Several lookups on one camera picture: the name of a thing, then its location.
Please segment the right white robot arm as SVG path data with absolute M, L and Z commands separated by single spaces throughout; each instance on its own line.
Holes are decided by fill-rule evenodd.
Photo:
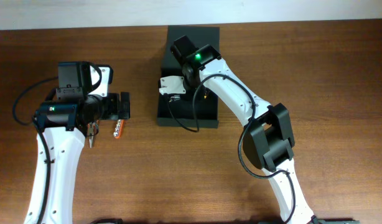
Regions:
M 270 104 L 253 93 L 229 68 L 213 46 L 202 48 L 183 35 L 170 51 L 182 67 L 183 78 L 197 99 L 202 88 L 216 94 L 238 118 L 243 131 L 238 159 L 257 179 L 267 179 L 279 204 L 284 223 L 320 223 L 308 206 L 296 176 L 294 133 L 287 108 Z

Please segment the orange black long-nose pliers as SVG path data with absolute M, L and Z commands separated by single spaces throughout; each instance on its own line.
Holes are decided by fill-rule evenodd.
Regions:
M 93 147 L 95 136 L 99 133 L 98 120 L 87 124 L 86 136 L 89 141 L 90 148 Z

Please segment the orange socket bit rail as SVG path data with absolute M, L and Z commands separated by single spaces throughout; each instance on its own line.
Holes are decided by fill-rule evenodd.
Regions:
M 119 139 L 122 135 L 123 129 L 125 125 L 125 120 L 124 119 L 119 119 L 116 123 L 116 127 L 114 129 L 113 136 L 115 139 Z

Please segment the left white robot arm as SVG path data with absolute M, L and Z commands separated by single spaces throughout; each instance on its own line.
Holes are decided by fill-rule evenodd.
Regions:
M 114 121 L 119 139 L 130 118 L 128 92 L 110 93 L 113 69 L 91 62 L 60 62 L 58 86 L 32 117 L 37 165 L 25 223 L 72 223 L 78 162 L 93 145 L 100 121 Z

